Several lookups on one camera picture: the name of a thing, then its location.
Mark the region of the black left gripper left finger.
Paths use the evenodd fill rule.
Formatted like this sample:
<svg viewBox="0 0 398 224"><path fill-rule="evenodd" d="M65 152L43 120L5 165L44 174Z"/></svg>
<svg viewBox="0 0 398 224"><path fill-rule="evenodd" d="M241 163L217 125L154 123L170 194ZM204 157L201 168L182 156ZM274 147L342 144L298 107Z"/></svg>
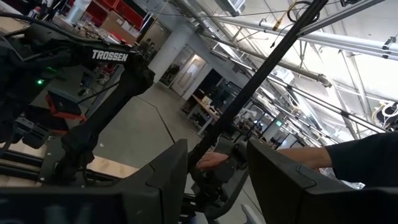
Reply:
<svg viewBox="0 0 398 224"><path fill-rule="evenodd" d="M0 188L0 224L177 224L187 155L180 139L111 187Z"/></svg>

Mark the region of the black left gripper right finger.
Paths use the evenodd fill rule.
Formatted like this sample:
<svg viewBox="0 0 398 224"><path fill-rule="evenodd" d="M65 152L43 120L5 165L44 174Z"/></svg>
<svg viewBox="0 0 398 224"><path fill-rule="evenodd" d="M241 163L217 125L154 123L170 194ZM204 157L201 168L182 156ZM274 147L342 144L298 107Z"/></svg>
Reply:
<svg viewBox="0 0 398 224"><path fill-rule="evenodd" d="M398 224L398 188L355 190L257 140L247 152L266 224Z"/></svg>

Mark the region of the person's hand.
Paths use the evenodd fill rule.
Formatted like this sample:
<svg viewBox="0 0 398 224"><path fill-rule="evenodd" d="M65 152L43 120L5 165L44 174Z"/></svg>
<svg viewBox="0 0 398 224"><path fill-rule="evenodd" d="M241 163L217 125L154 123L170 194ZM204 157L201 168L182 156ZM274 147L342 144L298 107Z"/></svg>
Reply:
<svg viewBox="0 0 398 224"><path fill-rule="evenodd" d="M196 168L201 170L210 170L219 166L226 161L229 155L219 152L206 152L203 157L197 162Z"/></svg>

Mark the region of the brown cardboard box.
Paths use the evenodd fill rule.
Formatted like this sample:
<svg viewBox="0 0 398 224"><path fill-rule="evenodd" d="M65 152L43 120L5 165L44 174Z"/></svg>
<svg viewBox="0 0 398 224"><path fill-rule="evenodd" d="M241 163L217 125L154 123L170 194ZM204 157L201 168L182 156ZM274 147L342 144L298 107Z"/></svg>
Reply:
<svg viewBox="0 0 398 224"><path fill-rule="evenodd" d="M137 37L134 37L123 28L125 22L126 21L119 14L111 11L100 27L110 34L113 34L118 40L124 40L128 44L134 45Z"/></svg>

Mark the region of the red storage bins rack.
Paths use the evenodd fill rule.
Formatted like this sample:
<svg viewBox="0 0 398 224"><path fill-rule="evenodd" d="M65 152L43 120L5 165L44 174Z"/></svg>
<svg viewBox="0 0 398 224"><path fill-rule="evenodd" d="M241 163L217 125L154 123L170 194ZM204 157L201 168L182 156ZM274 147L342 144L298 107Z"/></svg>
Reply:
<svg viewBox="0 0 398 224"><path fill-rule="evenodd" d="M127 0L92 0L86 13L91 16L91 20L95 25L101 26L110 12L115 12L123 19L127 20L131 25L142 28L144 25L145 12L137 12L141 10L137 5L128 4Z"/></svg>

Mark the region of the white building column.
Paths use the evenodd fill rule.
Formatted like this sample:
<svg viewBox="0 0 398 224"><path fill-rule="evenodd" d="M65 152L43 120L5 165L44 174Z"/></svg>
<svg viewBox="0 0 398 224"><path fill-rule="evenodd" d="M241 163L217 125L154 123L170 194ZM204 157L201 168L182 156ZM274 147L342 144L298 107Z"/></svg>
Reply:
<svg viewBox="0 0 398 224"><path fill-rule="evenodd" d="M148 65L149 69L155 73L154 83L157 83L162 78L194 32L195 29L186 24L180 25L172 31Z"/></svg>

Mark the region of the silver ceiling duct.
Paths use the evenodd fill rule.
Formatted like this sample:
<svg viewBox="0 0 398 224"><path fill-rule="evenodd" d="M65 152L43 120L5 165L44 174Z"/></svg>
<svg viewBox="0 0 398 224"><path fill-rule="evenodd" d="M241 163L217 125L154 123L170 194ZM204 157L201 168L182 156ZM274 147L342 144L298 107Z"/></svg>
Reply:
<svg viewBox="0 0 398 224"><path fill-rule="evenodd" d="M273 24L266 22L251 22L237 18L221 17L218 18L218 21L247 29L264 31L274 35L280 34L282 36L285 36L290 30L290 27L277 28L276 30L272 30L274 26ZM344 35L329 34L325 32L312 32L310 34L301 36L298 39L325 47L333 47L349 52L398 61L398 44L392 44L387 50L383 50L382 47L384 46L384 44L382 42Z"/></svg>

